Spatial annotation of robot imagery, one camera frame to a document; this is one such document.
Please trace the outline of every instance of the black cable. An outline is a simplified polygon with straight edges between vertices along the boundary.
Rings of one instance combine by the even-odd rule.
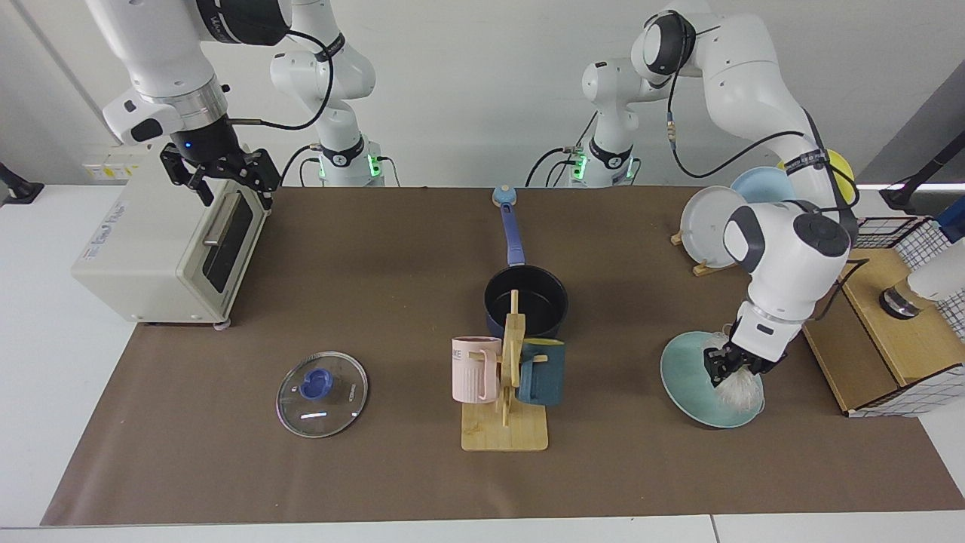
[[[819,208],[819,209],[816,210],[816,212],[817,212],[817,213],[844,212],[844,211],[850,210],[851,208],[857,206],[857,205],[858,205],[858,200],[861,199],[861,191],[858,190],[858,184],[855,183],[853,179],[851,179],[850,177],[848,177],[847,174],[845,174],[844,172],[842,172],[842,171],[840,171],[838,168],[836,168],[834,165],[832,165],[831,162],[828,162],[827,164],[825,164],[825,166],[831,168],[831,171],[833,171],[833,172],[835,172],[836,174],[842,176],[845,181],[848,181],[848,182],[851,184],[851,187],[854,189],[854,200],[853,200],[850,204],[845,205],[844,207],[837,206],[837,207],[835,207],[835,208]],[[837,185],[837,184],[838,184],[838,180],[837,180],[837,179],[834,179],[834,177],[835,177],[835,176],[831,176],[831,178],[832,178],[832,180],[834,181],[835,185]]]
[[[581,143],[583,143],[583,138],[587,137],[587,132],[590,131],[590,127],[593,125],[593,121],[596,120],[596,116],[598,114],[599,114],[599,111],[594,111],[593,115],[590,116],[590,120],[587,122],[587,125],[583,129],[583,132],[580,134],[580,137],[576,138],[576,143],[573,144],[573,151],[569,153],[569,157],[567,159],[573,160],[573,154],[576,153],[576,149],[580,146]],[[566,171],[566,168],[560,170],[560,175],[556,176],[556,181],[553,182],[553,186],[556,186],[560,183],[560,179],[563,178],[563,174],[565,171]]]
[[[321,42],[318,38],[305,34],[304,32],[298,32],[297,30],[288,30],[286,32],[289,36],[295,36],[296,38],[302,38],[308,40],[321,47],[322,54],[325,55],[325,60],[328,61],[328,87],[325,89],[325,98],[321,101],[321,106],[318,107],[318,111],[312,116],[307,122],[301,125],[282,125],[279,123],[271,123],[265,119],[229,119],[228,122],[232,125],[251,125],[257,127],[269,127],[272,129],[281,130],[302,130],[310,127],[321,117],[322,111],[328,106],[328,101],[332,97],[332,87],[335,85],[335,64],[332,62],[332,55],[328,54],[328,47]]]
[[[891,190],[891,188],[892,188],[893,186],[899,185],[899,184],[901,184],[901,186],[904,187],[904,184],[905,184],[905,183],[908,183],[908,182],[911,180],[911,178],[913,178],[913,177],[915,177],[915,176],[910,175],[910,176],[908,176],[908,177],[903,177],[903,178],[895,181],[894,183],[886,186],[886,187],[884,188],[884,190]]]
[[[566,167],[575,163],[576,160],[560,160],[559,162],[553,164],[553,166],[549,169],[549,173],[546,174],[546,184],[543,186],[549,186],[549,178],[553,177],[553,172],[556,170],[557,166],[562,166],[563,171],[560,172],[560,177],[556,178],[556,183],[554,183],[553,186],[556,186],[560,182],[560,178],[563,176],[563,172],[566,171]]]
[[[687,33],[686,33],[685,26],[684,26],[684,18],[683,18],[683,15],[681,15],[681,14],[679,14],[679,13],[677,13],[677,12],[674,12],[674,11],[671,11],[671,13],[673,13],[673,14],[676,16],[677,22],[678,22],[679,25],[680,25],[681,34],[684,36],[683,50],[685,50],[685,49],[686,49],[686,45],[687,45],[687,43],[686,43]],[[695,35],[694,35],[694,38],[696,38],[696,37],[699,36],[700,34],[703,34],[704,32],[710,32],[711,30],[715,30],[715,29],[717,29],[717,28],[720,28],[720,26],[712,27],[712,28],[708,28],[708,29],[706,29],[706,30],[703,30],[703,31],[701,31],[701,32],[698,33],[698,34],[695,34]],[[725,160],[722,164],[720,164],[719,166],[717,166],[716,168],[714,168],[714,169],[712,169],[712,170],[710,170],[710,171],[704,172],[704,173],[702,173],[702,174],[695,174],[695,173],[691,172],[690,170],[688,170],[688,169],[683,165],[683,162],[680,161],[680,155],[678,155],[678,154],[677,154],[677,151],[676,151],[676,125],[674,124],[674,111],[672,110],[672,106],[673,106],[673,103],[674,103],[674,91],[676,90],[676,79],[677,79],[677,78],[679,77],[679,75],[680,75],[680,69],[681,69],[681,68],[683,68],[683,55],[682,55],[682,54],[679,56],[679,58],[677,58],[677,61],[676,61],[676,69],[674,70],[673,80],[671,81],[671,85],[670,85],[670,95],[667,97],[667,125],[668,125],[668,126],[667,126],[667,130],[668,130],[668,137],[669,137],[669,139],[670,139],[671,153],[674,154],[674,161],[676,162],[676,166],[680,169],[680,171],[682,171],[683,173],[685,173],[685,174],[688,175],[689,177],[694,178],[694,179],[703,179],[703,178],[706,178],[706,177],[710,177],[710,176],[714,175],[715,173],[723,170],[724,168],[730,166],[731,164],[733,164],[733,163],[734,163],[736,160],[738,160],[739,158],[741,158],[741,157],[743,157],[744,155],[750,153],[752,150],[754,150],[755,147],[757,147],[757,146],[759,146],[759,145],[761,145],[761,144],[763,144],[763,143],[765,143],[765,142],[767,142],[767,141],[770,141],[770,140],[772,140],[772,139],[778,138],[778,137],[783,137],[783,136],[786,136],[786,135],[796,135],[796,136],[799,136],[799,137],[801,137],[801,138],[804,138],[806,141],[809,141],[809,142],[811,141],[811,139],[808,138],[808,136],[805,135],[804,132],[800,132],[800,131],[798,131],[798,130],[784,130],[784,131],[780,131],[780,132],[775,132],[775,133],[773,133],[773,134],[771,134],[771,135],[769,135],[769,136],[762,137],[761,139],[759,139],[758,141],[755,141],[755,142],[752,143],[751,145],[748,145],[748,146],[745,147],[743,150],[741,150],[739,153],[737,153],[737,154],[734,155],[733,157],[728,158],[728,159]],[[837,173],[838,175],[840,175],[840,176],[842,176],[843,178],[845,178],[845,179],[851,184],[851,186],[854,188],[854,200],[853,200],[852,202],[850,202],[849,204],[847,204],[846,206],[844,206],[844,207],[837,206],[837,207],[834,207],[834,208],[820,208],[820,209],[816,210],[815,212],[816,212],[816,213],[843,212],[843,211],[850,210],[851,208],[853,208],[853,207],[855,207],[856,205],[858,205],[858,200],[861,198],[861,195],[860,195],[860,192],[859,192],[859,190],[858,190],[858,185],[855,183],[855,181],[854,181],[853,179],[851,179],[849,176],[847,176],[846,174],[844,174],[843,172],[841,172],[840,169],[838,169],[837,167],[835,167],[834,165],[832,165],[830,161],[829,161],[829,162],[826,162],[825,165],[826,165],[828,168],[830,168],[833,172],[835,172],[835,173]],[[835,176],[834,176],[834,175],[831,175],[831,176],[829,176],[829,177],[831,178],[831,182],[832,182],[832,183],[834,183],[834,184],[837,183],[837,180],[835,179]]]
[[[537,163],[533,164],[533,169],[530,170],[530,175],[526,176],[526,185],[524,186],[530,185],[530,182],[533,180],[533,174],[537,172],[537,168],[539,168],[539,165],[542,164],[544,160],[546,160],[547,158],[557,153],[565,153],[565,152],[566,152],[566,147],[557,147],[556,149],[550,149],[546,153],[543,153],[543,156],[540,157],[539,160],[537,160]]]
[[[728,158],[728,159],[725,160],[724,163],[722,163],[721,165],[717,166],[716,168],[714,168],[714,169],[712,169],[712,170],[710,170],[710,171],[708,171],[708,172],[704,172],[704,173],[702,173],[702,174],[695,174],[695,173],[691,172],[690,170],[688,170],[686,167],[684,167],[684,165],[683,165],[682,163],[680,163],[680,156],[676,153],[676,146],[671,147],[671,152],[674,154],[674,160],[676,161],[677,167],[680,168],[680,171],[682,171],[683,173],[687,174],[688,176],[690,176],[690,177],[692,177],[692,178],[694,178],[694,179],[703,179],[703,178],[705,178],[705,177],[710,177],[710,176],[714,175],[715,173],[723,170],[724,168],[730,166],[731,164],[734,163],[735,160],[743,157],[744,155],[747,155],[748,153],[750,153],[751,151],[753,151],[755,147],[759,146],[760,144],[765,143],[765,142],[768,142],[768,141],[770,141],[770,140],[772,140],[772,139],[774,139],[774,138],[783,137],[783,136],[786,136],[786,135],[797,135],[797,136],[805,137],[805,135],[804,135],[803,132],[799,132],[799,131],[797,131],[797,130],[784,130],[784,131],[781,131],[781,132],[775,132],[775,133],[773,133],[773,134],[771,134],[771,135],[769,135],[769,136],[762,137],[761,139],[759,139],[758,141],[752,143],[751,145],[748,145],[748,146],[745,147],[743,150],[741,150],[740,153],[737,153],[737,154],[734,155],[733,157]]]
[[[305,172],[303,170],[305,168],[306,162],[318,162],[318,158],[308,157],[302,160],[301,164],[298,164],[298,182],[301,183],[302,187],[305,186],[305,175],[304,175]]]
[[[281,184],[285,182],[285,176],[289,174],[289,170],[291,169],[291,165],[295,163],[295,159],[298,158],[298,156],[301,155],[302,153],[308,151],[309,149],[312,149],[311,144],[299,147],[298,151],[295,151],[294,153],[291,154],[291,157],[289,157],[289,161],[285,163],[285,168],[282,170],[282,180],[280,182]]]
[[[633,184],[637,181],[637,174],[639,174],[641,168],[644,167],[644,162],[641,159],[634,158],[633,160],[630,161],[631,168],[633,167],[633,162],[637,163],[637,171],[633,172],[633,177],[630,178],[630,186],[633,186]]]
[[[854,264],[855,267],[852,268],[851,270],[849,270],[848,273],[846,273],[846,274],[844,275],[844,278],[843,278],[841,281],[836,281],[836,282],[835,282],[835,285],[837,286],[837,288],[835,289],[835,292],[831,294],[831,298],[828,299],[828,303],[827,303],[827,305],[824,306],[824,310],[821,311],[821,314],[818,315],[817,317],[811,317],[811,319],[808,319],[808,320],[809,320],[809,321],[820,321],[820,320],[823,319],[825,316],[827,316],[828,310],[831,309],[831,304],[835,302],[835,298],[838,296],[838,293],[841,292],[841,289],[842,289],[842,288],[844,288],[844,283],[846,283],[847,280],[851,278],[851,275],[854,275],[854,272],[856,272],[857,270],[859,270],[859,269],[861,268],[861,266],[867,264],[869,261],[870,261],[869,258],[862,258],[862,259],[859,259],[859,260],[849,260],[849,261],[847,261],[848,264]]]
[[[396,186],[401,187],[402,184],[399,183],[399,170],[396,169],[396,162],[392,160],[392,157],[375,157],[375,159],[378,161],[388,160],[389,163],[392,164],[392,176],[396,178]]]

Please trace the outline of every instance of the wooden box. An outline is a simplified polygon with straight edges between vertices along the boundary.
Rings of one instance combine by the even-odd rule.
[[[881,308],[881,291],[909,273],[893,249],[855,249],[851,258],[870,260],[844,284],[827,316],[804,326],[841,410],[919,414],[953,400],[963,388],[965,344],[934,308],[907,321]]]

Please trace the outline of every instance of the blue lid knob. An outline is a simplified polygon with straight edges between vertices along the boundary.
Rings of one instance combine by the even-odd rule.
[[[335,378],[327,369],[317,368],[305,376],[305,381],[298,387],[298,391],[306,400],[320,400],[332,391]]]

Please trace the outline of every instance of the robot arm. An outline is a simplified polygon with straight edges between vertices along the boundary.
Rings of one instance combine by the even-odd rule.
[[[751,275],[731,338],[704,351],[714,386],[743,365],[767,373],[814,312],[847,261],[850,237],[831,218],[798,202],[738,208],[724,228],[724,247]]]
[[[205,205],[212,201],[209,176],[251,187],[269,209],[278,172],[264,150],[241,150],[228,121],[227,87],[200,42],[275,44],[289,30],[288,0],[87,0],[87,6],[133,85],[104,108],[111,130],[128,145],[171,135],[161,153],[168,175]]]
[[[329,76],[332,90],[328,106],[315,122],[321,152],[320,177],[332,186],[371,186],[381,184],[375,159],[378,144],[359,130],[355,112],[345,101],[364,98],[375,87],[375,70],[345,40],[332,13],[323,0],[292,0],[292,30],[314,36],[326,43],[325,51],[315,43],[292,38],[304,50],[284,53],[271,62],[271,81],[283,93],[299,100],[315,113],[326,94]],[[329,74],[329,66],[334,67]]]
[[[821,209],[847,202],[816,127],[784,84],[777,53],[766,26],[754,14],[719,16],[704,0],[677,0],[644,26],[631,48],[637,73],[651,85],[665,85],[674,73],[699,77],[707,113],[715,125],[757,141],[795,131],[764,143],[786,165],[797,198]],[[673,118],[669,118],[673,129]],[[851,228],[850,212],[829,216]]]
[[[583,95],[596,106],[596,128],[586,152],[579,152],[570,183],[574,186],[613,186],[630,168],[633,138],[640,125],[630,103],[665,99],[670,87],[653,87],[633,70],[628,58],[587,66]]]
[[[767,372],[834,285],[850,248],[846,228],[856,230],[817,129],[784,84],[756,15],[722,17],[703,0],[674,1],[647,21],[631,60],[652,87],[673,85],[678,75],[700,77],[714,124],[765,140],[786,165],[798,201],[743,206],[725,227],[724,246],[751,284],[730,341],[704,352],[714,386],[744,365]],[[773,136],[779,132],[796,133]],[[676,150],[672,114],[668,133]]]
[[[965,288],[965,238],[958,240],[897,285],[881,293],[881,307],[896,319],[912,319]]]

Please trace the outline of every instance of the blue pot handle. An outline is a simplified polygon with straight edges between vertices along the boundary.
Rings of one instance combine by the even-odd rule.
[[[503,230],[506,231],[506,260],[510,266],[526,264],[523,255],[523,242],[519,239],[519,227],[516,225],[516,213],[511,204],[499,206],[503,215]]]

